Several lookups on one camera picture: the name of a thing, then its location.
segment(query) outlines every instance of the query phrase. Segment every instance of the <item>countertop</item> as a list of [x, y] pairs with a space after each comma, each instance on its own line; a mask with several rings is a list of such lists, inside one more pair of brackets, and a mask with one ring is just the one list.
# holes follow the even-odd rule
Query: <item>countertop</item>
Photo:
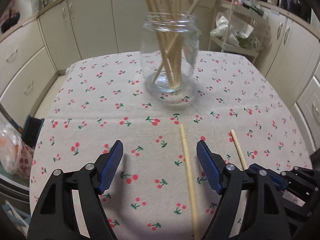
[[[12, 27], [10, 30], [8, 30], [7, 32], [5, 32], [4, 34], [2, 34], [0, 36], [0, 42], [2, 40], [4, 40], [6, 37], [8, 37], [11, 33], [13, 33], [15, 30], [17, 30], [18, 28], [22, 27], [23, 25], [29, 23], [30, 21], [36, 19], [37, 17], [39, 17], [40, 15], [42, 15], [44, 12], [46, 12], [47, 10], [49, 10], [50, 8], [52, 8], [53, 6], [55, 6], [56, 4], [62, 2], [64, 0], [55, 0], [54, 2], [50, 3], [48, 6], [46, 6], [45, 8], [41, 9], [37, 14], [17, 23], [17, 25], [15, 25], [14, 27]], [[259, 1], [259, 4], [263, 7], [272, 9], [274, 11], [277, 11], [283, 15], [285, 15], [286, 17], [288, 17], [289, 19], [294, 20], [295, 22], [297, 22], [298, 24], [300, 24], [302, 27], [304, 27], [305, 29], [307, 29], [309, 32], [311, 32], [314, 36], [316, 36], [319, 40], [320, 40], [320, 32], [318, 32], [317, 30], [315, 30], [309, 23], [307, 23], [306, 21], [302, 20], [300, 17], [296, 16], [295, 14], [284, 10], [278, 6], [272, 5], [272, 4], [268, 4], [266, 2], [262, 2]]]

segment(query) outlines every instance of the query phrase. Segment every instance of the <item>table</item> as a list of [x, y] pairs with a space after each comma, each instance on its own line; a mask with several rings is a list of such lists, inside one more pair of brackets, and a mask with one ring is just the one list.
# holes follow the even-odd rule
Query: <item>table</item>
[[[157, 57], [155, 53], [143, 60], [157, 67]], [[219, 196], [210, 189], [197, 160], [198, 140], [205, 140], [226, 163], [241, 168], [229, 133], [234, 129], [248, 165], [257, 163], [277, 172], [294, 165], [312, 168], [288, 108], [245, 57], [201, 51], [191, 81], [194, 95], [150, 95], [138, 52], [73, 64], [37, 142], [31, 211], [53, 170], [78, 170], [108, 153], [119, 139], [124, 156], [110, 189], [101, 196], [118, 239], [193, 239], [179, 124], [185, 125], [188, 139], [202, 233]], [[179, 105], [166, 104], [173, 97]], [[79, 199], [75, 210], [80, 231], [89, 236]], [[243, 213], [241, 201], [232, 235], [239, 231]]]

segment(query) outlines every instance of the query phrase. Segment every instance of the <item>blue gripper pad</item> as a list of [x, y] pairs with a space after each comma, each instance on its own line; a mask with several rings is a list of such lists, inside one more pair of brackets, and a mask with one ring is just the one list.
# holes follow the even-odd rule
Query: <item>blue gripper pad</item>
[[221, 172], [211, 158], [211, 154], [212, 153], [210, 152], [204, 141], [201, 140], [197, 143], [197, 156], [202, 169], [204, 170], [205, 176], [209, 182], [210, 187], [220, 195], [223, 190], [220, 181]]
[[265, 170], [267, 174], [270, 176], [273, 183], [278, 187], [281, 191], [285, 191], [287, 186], [284, 183], [284, 179], [280, 177], [280, 175], [270, 169], [265, 169], [262, 166], [254, 163], [249, 166], [249, 169], [258, 172], [259, 170]]
[[113, 177], [115, 176], [116, 170], [123, 156], [122, 142], [117, 141], [107, 154], [110, 157], [100, 173], [100, 184], [98, 187], [99, 194], [103, 194], [103, 192], [110, 187]]

